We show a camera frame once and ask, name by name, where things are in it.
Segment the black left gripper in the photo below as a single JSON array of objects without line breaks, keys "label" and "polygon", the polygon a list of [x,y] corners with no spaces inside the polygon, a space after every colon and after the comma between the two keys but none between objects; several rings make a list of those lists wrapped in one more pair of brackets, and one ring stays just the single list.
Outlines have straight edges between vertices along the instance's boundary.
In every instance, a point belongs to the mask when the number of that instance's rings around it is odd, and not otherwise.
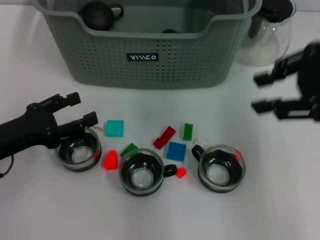
[{"label": "black left gripper", "polygon": [[53,113],[81,103],[78,92],[62,97],[56,94],[27,106],[26,112],[11,121],[0,124],[0,160],[30,147],[42,145],[54,149],[62,138],[82,137],[85,128],[98,124],[95,111],[83,118],[58,126]]}]

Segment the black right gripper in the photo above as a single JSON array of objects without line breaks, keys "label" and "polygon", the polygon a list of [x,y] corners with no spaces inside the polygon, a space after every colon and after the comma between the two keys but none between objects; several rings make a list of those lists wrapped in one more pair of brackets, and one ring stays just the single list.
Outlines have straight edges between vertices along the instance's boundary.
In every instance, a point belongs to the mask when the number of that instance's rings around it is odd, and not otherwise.
[{"label": "black right gripper", "polygon": [[320,42],[310,43],[301,51],[277,59],[271,72],[258,73],[253,81],[261,87],[296,72],[299,99],[254,101],[252,109],[257,114],[272,112],[278,120],[313,119],[320,122]]}]

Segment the orange-red slope brick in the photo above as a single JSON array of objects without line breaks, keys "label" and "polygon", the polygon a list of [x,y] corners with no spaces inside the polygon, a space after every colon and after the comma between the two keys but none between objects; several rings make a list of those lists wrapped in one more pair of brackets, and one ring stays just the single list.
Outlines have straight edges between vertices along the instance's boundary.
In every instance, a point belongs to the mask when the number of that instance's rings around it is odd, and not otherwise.
[{"label": "orange-red slope brick", "polygon": [[106,170],[117,170],[118,169],[118,155],[116,150],[110,150],[105,157],[103,167]]}]

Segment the grey-green perforated storage bin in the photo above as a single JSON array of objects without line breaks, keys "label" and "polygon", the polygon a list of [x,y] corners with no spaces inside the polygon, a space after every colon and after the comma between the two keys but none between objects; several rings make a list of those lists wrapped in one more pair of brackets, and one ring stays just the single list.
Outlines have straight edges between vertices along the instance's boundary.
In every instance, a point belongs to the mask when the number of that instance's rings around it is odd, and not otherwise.
[{"label": "grey-green perforated storage bin", "polygon": [[[109,31],[78,12],[91,1],[120,4]],[[262,0],[32,0],[73,78],[130,89],[193,89],[222,83]],[[173,29],[179,33],[162,33]]]}]

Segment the teal square plate brick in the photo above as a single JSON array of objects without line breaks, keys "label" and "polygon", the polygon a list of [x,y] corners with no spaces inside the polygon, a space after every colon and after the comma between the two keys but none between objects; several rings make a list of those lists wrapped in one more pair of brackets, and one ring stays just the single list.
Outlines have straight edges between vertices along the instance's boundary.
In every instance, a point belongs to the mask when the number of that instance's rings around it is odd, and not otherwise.
[{"label": "teal square plate brick", "polygon": [[124,120],[107,120],[104,123],[104,136],[120,138],[124,136]]}]

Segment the glass carafe black lid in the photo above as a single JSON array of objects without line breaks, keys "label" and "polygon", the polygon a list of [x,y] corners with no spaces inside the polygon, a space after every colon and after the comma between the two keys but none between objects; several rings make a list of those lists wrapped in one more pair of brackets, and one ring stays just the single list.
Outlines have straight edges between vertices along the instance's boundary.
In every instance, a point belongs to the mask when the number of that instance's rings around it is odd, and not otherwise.
[{"label": "glass carafe black lid", "polygon": [[291,43],[295,13],[294,0],[262,0],[260,10],[251,18],[236,61],[266,66],[283,57]]}]

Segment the green rectangular brick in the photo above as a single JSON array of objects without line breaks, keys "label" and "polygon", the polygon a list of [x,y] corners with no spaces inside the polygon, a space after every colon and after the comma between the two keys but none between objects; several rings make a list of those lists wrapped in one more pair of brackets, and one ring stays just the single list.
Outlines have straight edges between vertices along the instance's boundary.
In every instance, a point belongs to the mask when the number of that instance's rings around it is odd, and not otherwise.
[{"label": "green rectangular brick", "polygon": [[138,147],[133,144],[133,143],[130,143],[127,147],[125,147],[122,152],[120,153],[120,156],[123,157],[125,156],[127,153],[131,152],[132,150],[135,150],[137,149]]},{"label": "green rectangular brick", "polygon": [[183,129],[183,140],[191,141],[193,137],[193,124],[185,123]]}]

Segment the dark red long brick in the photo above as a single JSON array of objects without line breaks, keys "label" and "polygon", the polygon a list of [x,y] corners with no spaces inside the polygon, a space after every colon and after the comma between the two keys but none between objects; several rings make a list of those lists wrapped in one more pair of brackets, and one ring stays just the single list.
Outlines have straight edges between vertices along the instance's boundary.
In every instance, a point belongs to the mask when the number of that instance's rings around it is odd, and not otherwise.
[{"label": "dark red long brick", "polygon": [[162,133],[162,135],[153,142],[153,145],[159,150],[162,149],[175,135],[175,133],[176,130],[171,126],[168,126],[167,129]]}]

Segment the black clay teapot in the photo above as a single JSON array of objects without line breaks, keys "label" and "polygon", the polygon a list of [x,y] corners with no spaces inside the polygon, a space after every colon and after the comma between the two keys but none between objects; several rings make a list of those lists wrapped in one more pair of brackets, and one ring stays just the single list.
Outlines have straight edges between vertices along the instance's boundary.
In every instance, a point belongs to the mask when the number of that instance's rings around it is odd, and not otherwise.
[{"label": "black clay teapot", "polygon": [[115,21],[122,18],[124,8],[121,4],[105,4],[101,1],[91,1],[78,12],[85,25],[96,31],[109,31]]}]

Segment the blue square plate brick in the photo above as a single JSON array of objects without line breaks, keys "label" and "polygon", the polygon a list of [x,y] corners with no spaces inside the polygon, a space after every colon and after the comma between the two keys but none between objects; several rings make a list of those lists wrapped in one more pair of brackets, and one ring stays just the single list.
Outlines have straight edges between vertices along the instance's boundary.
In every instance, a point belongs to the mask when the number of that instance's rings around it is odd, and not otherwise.
[{"label": "blue square plate brick", "polygon": [[166,158],[173,161],[183,162],[185,159],[186,149],[186,144],[170,141]]}]

